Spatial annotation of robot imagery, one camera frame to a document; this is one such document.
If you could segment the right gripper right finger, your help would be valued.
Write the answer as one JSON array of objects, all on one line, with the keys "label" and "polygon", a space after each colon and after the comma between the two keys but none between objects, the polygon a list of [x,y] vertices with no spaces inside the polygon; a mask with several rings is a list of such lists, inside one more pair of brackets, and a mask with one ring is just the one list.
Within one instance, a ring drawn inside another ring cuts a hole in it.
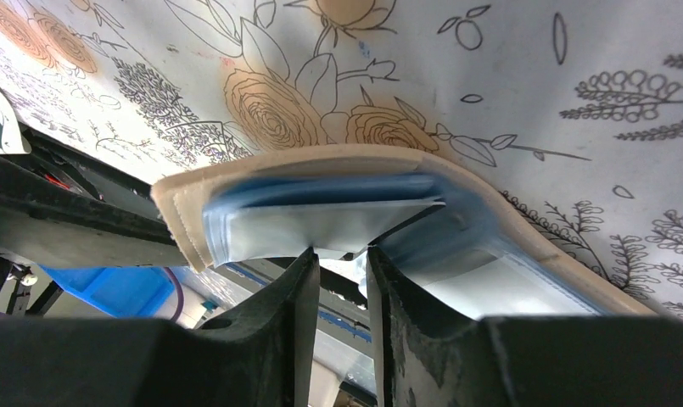
[{"label": "right gripper right finger", "polygon": [[683,322],[659,316],[472,320],[368,253],[382,406],[683,406]]}]

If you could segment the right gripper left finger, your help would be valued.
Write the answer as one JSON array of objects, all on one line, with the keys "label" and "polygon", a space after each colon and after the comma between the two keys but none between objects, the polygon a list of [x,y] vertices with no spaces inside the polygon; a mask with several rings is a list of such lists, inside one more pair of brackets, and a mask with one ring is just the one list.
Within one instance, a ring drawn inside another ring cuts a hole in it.
[{"label": "right gripper left finger", "polygon": [[306,250],[194,330],[155,318],[0,318],[0,406],[304,406],[319,280]]}]

